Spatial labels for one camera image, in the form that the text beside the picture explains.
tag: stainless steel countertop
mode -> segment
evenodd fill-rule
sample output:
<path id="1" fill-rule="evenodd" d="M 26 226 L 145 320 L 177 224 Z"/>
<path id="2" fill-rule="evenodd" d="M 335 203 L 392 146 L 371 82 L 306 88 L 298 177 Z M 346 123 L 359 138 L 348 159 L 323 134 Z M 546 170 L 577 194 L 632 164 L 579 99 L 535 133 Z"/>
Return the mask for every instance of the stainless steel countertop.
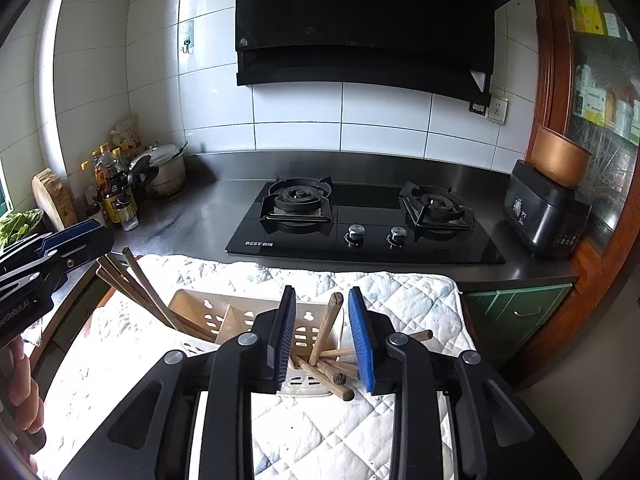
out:
<path id="1" fill-rule="evenodd" d="M 529 254 L 502 216 L 501 200 L 495 196 L 462 196 L 474 209 L 506 259 L 496 266 L 397 266 L 386 264 L 345 264 L 251 258 L 226 254 L 225 246 L 265 180 L 224 180 L 211 184 L 190 184 L 172 202 L 146 201 L 140 206 L 140 225 L 130 232 L 115 228 L 115 251 L 129 246 L 135 254 L 184 254 L 192 258 L 222 263 L 255 261 L 284 269 L 360 270 L 376 272 L 421 272 L 443 274 L 462 291 L 523 288 L 572 283 L 578 274 L 568 259 L 547 260 Z"/>

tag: quilted cloth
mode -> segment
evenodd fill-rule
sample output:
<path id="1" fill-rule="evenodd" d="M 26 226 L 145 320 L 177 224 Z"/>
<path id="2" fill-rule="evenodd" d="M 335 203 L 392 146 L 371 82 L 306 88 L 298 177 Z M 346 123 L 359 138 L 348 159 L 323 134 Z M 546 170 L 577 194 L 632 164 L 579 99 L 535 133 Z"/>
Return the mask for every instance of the quilted cloth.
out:
<path id="1" fill-rule="evenodd" d="M 279 300 L 292 285 L 299 301 L 347 297 L 359 286 L 367 307 L 387 314 L 399 332 L 433 330 L 424 343 L 457 356 L 474 345 L 462 321 L 456 283 L 432 274 L 311 272 L 254 263 L 219 264 L 186 256 L 148 255 L 140 266 L 165 303 L 179 288 Z M 343 346 L 351 346 L 345 308 Z M 57 479 L 127 392 L 168 350 L 188 355 L 216 345 L 165 327 L 120 293 L 97 309 L 53 381 L 46 399 L 47 445 L 36 456 L 40 475 Z M 373 397 L 361 384 L 351 402 L 335 396 L 253 395 L 252 433 L 257 480 L 371 480 L 388 478 L 394 397 Z M 446 479 L 453 478 L 446 402 L 438 397 Z M 194 443 L 194 451 L 199 442 Z M 193 472 L 190 478 L 196 478 Z"/>

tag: green cabinet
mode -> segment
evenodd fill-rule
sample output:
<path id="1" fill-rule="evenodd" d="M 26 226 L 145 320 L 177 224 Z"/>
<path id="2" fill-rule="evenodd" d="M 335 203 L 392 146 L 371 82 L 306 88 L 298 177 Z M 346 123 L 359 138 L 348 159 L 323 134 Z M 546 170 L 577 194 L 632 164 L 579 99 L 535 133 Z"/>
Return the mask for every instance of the green cabinet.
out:
<path id="1" fill-rule="evenodd" d="M 480 353 L 494 366 L 502 365 L 545 323 L 571 287 L 563 283 L 465 294 Z"/>

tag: wooden cutting board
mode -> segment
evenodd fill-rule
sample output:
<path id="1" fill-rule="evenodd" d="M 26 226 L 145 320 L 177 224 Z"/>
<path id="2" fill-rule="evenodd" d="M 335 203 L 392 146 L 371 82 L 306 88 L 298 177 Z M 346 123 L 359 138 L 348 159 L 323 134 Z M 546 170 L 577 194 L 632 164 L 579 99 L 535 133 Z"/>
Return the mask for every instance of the wooden cutting board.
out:
<path id="1" fill-rule="evenodd" d="M 31 189 L 38 207 L 44 211 L 56 231 L 78 223 L 69 193 L 49 168 L 33 177 Z"/>

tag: range hood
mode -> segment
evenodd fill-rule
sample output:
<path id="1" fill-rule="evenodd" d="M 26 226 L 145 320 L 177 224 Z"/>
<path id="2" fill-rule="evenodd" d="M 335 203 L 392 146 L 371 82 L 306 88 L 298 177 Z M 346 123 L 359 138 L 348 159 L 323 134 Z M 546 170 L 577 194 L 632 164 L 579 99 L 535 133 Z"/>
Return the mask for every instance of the range hood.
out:
<path id="1" fill-rule="evenodd" d="M 510 0 L 236 0 L 238 85 L 370 83 L 488 106 Z"/>

